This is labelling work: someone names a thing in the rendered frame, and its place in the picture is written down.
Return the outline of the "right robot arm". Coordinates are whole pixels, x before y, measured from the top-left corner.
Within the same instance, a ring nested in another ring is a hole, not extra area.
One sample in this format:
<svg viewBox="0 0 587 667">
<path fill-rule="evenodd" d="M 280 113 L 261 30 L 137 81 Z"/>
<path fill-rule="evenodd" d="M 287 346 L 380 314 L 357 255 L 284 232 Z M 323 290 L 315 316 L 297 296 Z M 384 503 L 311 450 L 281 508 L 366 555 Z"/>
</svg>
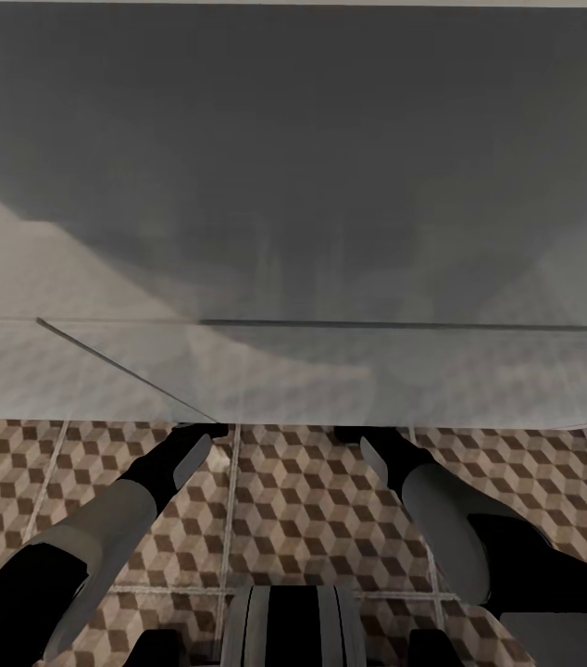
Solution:
<svg viewBox="0 0 587 667">
<path fill-rule="evenodd" d="M 453 591 L 491 612 L 540 667 L 587 667 L 587 563 L 395 429 L 338 426 L 409 511 Z"/>
</svg>

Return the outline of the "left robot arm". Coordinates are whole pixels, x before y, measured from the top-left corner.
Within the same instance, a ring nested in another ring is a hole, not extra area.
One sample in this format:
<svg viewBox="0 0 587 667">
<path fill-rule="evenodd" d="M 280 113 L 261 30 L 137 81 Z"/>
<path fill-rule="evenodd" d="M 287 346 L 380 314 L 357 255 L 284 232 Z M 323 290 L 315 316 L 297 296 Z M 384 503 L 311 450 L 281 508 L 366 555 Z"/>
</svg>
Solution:
<svg viewBox="0 0 587 667">
<path fill-rule="evenodd" d="M 183 422 L 114 483 L 0 564 L 0 667 L 54 661 L 100 606 L 227 423 Z"/>
</svg>

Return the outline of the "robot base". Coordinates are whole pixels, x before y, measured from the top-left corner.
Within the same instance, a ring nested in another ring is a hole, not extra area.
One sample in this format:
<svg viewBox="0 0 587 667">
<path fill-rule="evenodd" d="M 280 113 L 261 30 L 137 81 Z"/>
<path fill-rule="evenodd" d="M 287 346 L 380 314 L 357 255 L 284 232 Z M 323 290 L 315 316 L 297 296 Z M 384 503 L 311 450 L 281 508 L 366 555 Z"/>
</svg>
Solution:
<svg viewBox="0 0 587 667">
<path fill-rule="evenodd" d="M 408 667 L 463 667 L 453 643 L 440 629 L 410 631 Z M 179 667 L 178 635 L 175 629 L 146 629 L 124 667 Z M 205 661 L 202 667 L 220 667 L 220 661 Z M 367 667 L 386 667 L 383 661 L 367 661 Z"/>
</svg>

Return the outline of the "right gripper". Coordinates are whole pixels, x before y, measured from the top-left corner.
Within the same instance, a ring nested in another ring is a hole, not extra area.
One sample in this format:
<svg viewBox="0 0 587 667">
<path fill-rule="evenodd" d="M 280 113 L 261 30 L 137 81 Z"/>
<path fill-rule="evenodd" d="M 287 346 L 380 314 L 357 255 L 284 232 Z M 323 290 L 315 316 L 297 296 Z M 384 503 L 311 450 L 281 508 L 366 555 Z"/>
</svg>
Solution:
<svg viewBox="0 0 587 667">
<path fill-rule="evenodd" d="M 358 443 L 358 436 L 362 427 L 334 425 L 334 435 L 339 437 L 338 441 L 340 443 Z"/>
</svg>

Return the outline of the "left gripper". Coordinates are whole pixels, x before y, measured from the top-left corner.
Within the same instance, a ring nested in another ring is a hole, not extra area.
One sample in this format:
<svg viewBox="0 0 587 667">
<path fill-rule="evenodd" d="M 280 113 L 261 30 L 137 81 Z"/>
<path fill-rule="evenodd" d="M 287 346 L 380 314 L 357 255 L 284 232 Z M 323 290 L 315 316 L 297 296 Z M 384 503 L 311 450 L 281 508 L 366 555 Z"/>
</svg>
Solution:
<svg viewBox="0 0 587 667">
<path fill-rule="evenodd" d="M 211 438 L 219 438 L 222 436 L 227 436 L 228 432 L 230 431 L 228 429 L 228 424 L 227 423 L 208 423 L 207 424 L 210 432 L 211 432 Z"/>
</svg>

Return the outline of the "robot trunk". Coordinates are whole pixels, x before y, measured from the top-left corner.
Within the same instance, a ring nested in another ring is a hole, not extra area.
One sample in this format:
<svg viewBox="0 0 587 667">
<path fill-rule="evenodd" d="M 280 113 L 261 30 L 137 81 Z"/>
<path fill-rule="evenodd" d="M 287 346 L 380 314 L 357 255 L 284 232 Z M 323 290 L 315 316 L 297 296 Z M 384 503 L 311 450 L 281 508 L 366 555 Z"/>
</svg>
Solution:
<svg viewBox="0 0 587 667">
<path fill-rule="evenodd" d="M 367 667 L 350 588 L 240 585 L 229 606 L 220 665 Z"/>
</svg>

